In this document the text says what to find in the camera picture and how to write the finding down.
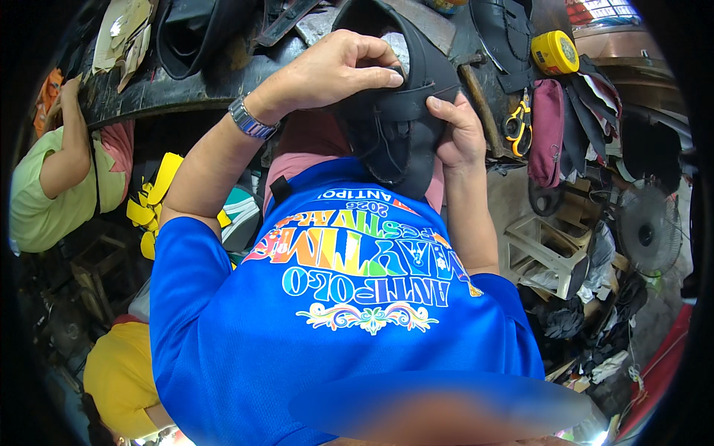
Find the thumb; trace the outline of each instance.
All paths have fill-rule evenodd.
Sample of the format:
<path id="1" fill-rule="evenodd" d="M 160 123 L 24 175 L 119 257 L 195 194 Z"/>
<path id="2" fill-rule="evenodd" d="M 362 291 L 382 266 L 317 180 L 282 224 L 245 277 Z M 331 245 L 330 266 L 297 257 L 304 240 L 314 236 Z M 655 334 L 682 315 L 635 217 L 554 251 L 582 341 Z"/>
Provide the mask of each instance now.
<path id="1" fill-rule="evenodd" d="M 466 111 L 461 110 L 449 101 L 442 101 L 434 96 L 426 99 L 426 107 L 435 118 L 452 123 L 457 128 L 467 129 L 473 124 Z"/>
<path id="2" fill-rule="evenodd" d="M 404 78 L 399 73 L 380 66 L 351 70 L 351 79 L 357 91 L 368 88 L 395 88 L 404 82 Z"/>

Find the blue shirt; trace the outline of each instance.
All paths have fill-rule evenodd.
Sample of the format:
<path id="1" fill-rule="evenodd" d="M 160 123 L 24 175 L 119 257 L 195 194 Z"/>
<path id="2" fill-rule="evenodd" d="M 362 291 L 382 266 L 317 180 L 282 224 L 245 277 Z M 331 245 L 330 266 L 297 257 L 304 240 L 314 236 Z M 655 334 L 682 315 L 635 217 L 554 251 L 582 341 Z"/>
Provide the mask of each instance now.
<path id="1" fill-rule="evenodd" d="M 544 378 L 513 284 L 469 277 L 433 209 L 364 181 L 354 158 L 292 178 L 294 192 L 268 212 L 235 270 L 204 223 L 181 217 L 161 229 L 151 278 L 154 380 L 196 444 L 332 440 L 296 422 L 288 403 L 350 376 Z"/>

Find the yellow shirt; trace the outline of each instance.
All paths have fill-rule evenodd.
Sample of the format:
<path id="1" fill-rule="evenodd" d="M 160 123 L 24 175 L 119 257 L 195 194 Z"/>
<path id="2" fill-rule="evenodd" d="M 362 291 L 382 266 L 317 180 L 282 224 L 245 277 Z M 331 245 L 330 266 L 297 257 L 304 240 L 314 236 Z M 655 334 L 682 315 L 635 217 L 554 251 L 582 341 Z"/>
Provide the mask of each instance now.
<path id="1" fill-rule="evenodd" d="M 92 395 L 101 421 L 132 440 L 159 431 L 147 407 L 161 404 L 151 372 L 149 326 L 115 325 L 87 355 L 84 391 Z"/>
<path id="2" fill-rule="evenodd" d="M 40 186 L 45 158 L 62 149 L 64 127 L 47 132 L 30 149 L 12 173 L 10 187 L 10 238 L 20 251 L 40 253 L 92 218 L 96 207 L 94 164 L 77 186 L 50 200 Z M 99 132 L 92 135 L 96 168 L 99 171 L 101 212 L 116 209 L 124 194 L 124 172 L 110 172 L 114 159 L 104 151 Z"/>

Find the hair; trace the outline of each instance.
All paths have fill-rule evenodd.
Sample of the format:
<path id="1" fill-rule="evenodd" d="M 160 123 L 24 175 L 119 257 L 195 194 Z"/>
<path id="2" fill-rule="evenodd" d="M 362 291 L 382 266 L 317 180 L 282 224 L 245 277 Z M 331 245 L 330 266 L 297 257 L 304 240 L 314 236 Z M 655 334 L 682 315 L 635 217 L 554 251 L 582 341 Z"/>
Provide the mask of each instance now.
<path id="1" fill-rule="evenodd" d="M 115 446 L 114 436 L 109 432 L 109 429 L 101 424 L 101 418 L 94 404 L 94 398 L 85 392 L 81 396 L 81 401 L 82 412 L 84 412 L 87 419 L 89 419 L 89 425 L 87 426 L 89 444 L 91 446 Z"/>

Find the scissors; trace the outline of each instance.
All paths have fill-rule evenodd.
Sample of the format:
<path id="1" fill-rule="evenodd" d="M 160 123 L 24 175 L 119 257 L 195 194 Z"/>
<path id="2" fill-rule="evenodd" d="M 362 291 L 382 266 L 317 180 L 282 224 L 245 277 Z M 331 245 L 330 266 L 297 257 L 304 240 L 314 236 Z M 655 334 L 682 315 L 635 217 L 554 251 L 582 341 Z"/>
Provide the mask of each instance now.
<path id="1" fill-rule="evenodd" d="M 523 156 L 531 148 L 533 127 L 531 126 L 531 95 L 528 87 L 523 89 L 523 99 L 518 103 L 516 111 L 503 119 L 503 133 L 506 139 L 513 142 L 513 155 Z"/>

